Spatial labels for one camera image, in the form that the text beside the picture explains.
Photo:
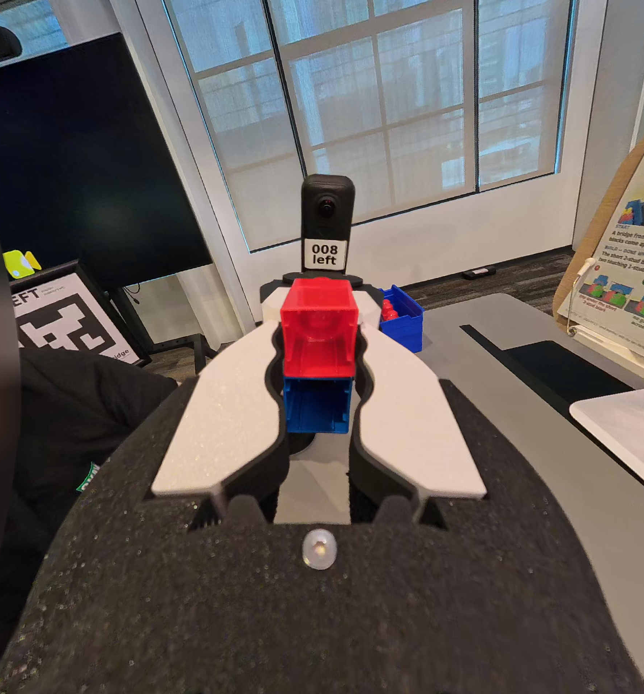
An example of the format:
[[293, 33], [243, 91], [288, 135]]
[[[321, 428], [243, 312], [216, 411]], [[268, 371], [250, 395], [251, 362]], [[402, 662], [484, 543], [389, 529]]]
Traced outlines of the large window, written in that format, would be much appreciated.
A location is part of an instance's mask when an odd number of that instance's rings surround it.
[[163, 1], [248, 253], [556, 172], [573, 1]]

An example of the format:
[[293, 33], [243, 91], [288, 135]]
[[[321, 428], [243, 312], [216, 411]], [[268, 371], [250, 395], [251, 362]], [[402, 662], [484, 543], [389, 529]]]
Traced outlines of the framed marker sign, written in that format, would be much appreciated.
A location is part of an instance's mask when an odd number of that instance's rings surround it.
[[143, 367], [150, 356], [79, 260], [9, 283], [19, 348], [64, 349]]

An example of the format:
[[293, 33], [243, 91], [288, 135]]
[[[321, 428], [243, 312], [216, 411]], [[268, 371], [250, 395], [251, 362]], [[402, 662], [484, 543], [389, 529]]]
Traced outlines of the large black screen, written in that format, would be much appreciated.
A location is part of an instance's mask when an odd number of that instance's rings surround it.
[[121, 33], [0, 67], [0, 248], [103, 290], [213, 264]]

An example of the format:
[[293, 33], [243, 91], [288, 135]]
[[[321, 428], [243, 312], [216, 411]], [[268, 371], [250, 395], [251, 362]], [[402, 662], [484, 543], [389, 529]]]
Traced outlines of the wooden document stand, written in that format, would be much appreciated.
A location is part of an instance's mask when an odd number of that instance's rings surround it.
[[[581, 334], [580, 330], [563, 329], [576, 342], [644, 380], [644, 358], [641, 356], [621, 346], [602, 342], [599, 337]], [[644, 388], [580, 400], [570, 405], [570, 414], [644, 481]]]

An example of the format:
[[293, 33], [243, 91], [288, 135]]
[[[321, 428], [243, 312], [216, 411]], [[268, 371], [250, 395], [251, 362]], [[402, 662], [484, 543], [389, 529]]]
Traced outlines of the black screen stand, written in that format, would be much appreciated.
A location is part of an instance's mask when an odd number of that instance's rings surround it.
[[218, 355], [208, 344], [204, 334], [189, 334], [163, 342], [155, 342], [147, 328], [140, 319], [132, 303], [135, 299], [129, 296], [125, 289], [114, 289], [107, 292], [108, 299], [114, 304], [118, 314], [126, 323], [129, 331], [137, 339], [138, 344], [148, 355], [158, 355], [180, 348], [190, 348], [194, 353], [195, 373], [205, 368], [207, 360], [212, 360]]

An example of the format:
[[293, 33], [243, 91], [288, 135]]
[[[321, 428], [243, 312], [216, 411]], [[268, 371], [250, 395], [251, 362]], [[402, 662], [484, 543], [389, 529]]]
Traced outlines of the person's black shirt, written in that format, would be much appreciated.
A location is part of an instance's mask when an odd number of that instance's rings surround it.
[[178, 383], [90, 352], [20, 348], [19, 355], [14, 518], [47, 547], [81, 486]]

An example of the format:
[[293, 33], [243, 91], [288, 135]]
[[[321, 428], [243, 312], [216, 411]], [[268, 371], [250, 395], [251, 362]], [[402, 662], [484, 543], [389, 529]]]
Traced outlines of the blue plastic bin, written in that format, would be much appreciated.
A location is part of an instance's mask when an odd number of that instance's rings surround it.
[[386, 323], [382, 323], [380, 319], [379, 329], [411, 352], [421, 352], [423, 349], [424, 309], [407, 292], [395, 284], [389, 290], [383, 290], [383, 294], [384, 299], [388, 299], [394, 304], [400, 317]]

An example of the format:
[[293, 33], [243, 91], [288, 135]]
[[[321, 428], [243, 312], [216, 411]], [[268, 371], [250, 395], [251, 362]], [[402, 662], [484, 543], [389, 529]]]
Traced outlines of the blue one-stud block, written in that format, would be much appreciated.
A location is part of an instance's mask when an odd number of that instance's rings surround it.
[[283, 378], [286, 429], [291, 433], [347, 434], [354, 379]]

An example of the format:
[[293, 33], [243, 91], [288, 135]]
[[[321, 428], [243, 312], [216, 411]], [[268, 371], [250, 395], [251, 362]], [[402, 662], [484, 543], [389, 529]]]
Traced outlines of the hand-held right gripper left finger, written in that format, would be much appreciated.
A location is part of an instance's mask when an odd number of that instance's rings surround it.
[[290, 468], [283, 406], [283, 336], [265, 321], [200, 371], [151, 485], [157, 498], [210, 499], [277, 492]]

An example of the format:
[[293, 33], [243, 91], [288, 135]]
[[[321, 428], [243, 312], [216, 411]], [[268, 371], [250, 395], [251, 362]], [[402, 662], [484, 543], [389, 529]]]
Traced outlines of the printed instruction sheet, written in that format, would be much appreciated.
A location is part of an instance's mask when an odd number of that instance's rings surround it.
[[644, 139], [612, 178], [553, 310], [563, 328], [644, 358]]

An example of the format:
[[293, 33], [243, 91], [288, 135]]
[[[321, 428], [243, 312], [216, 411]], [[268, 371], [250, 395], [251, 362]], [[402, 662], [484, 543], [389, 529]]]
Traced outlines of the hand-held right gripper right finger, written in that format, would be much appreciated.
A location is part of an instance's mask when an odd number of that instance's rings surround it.
[[368, 324], [358, 327], [355, 389], [349, 478], [360, 493], [377, 506], [402, 496], [415, 514], [431, 499], [487, 496], [437, 375]]

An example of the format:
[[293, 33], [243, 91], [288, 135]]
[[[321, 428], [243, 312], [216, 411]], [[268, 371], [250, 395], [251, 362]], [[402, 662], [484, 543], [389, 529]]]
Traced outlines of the black rectangular desk patch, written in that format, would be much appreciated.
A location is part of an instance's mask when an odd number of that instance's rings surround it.
[[504, 354], [522, 368], [526, 376], [568, 404], [633, 390], [557, 342], [530, 343], [510, 348]]

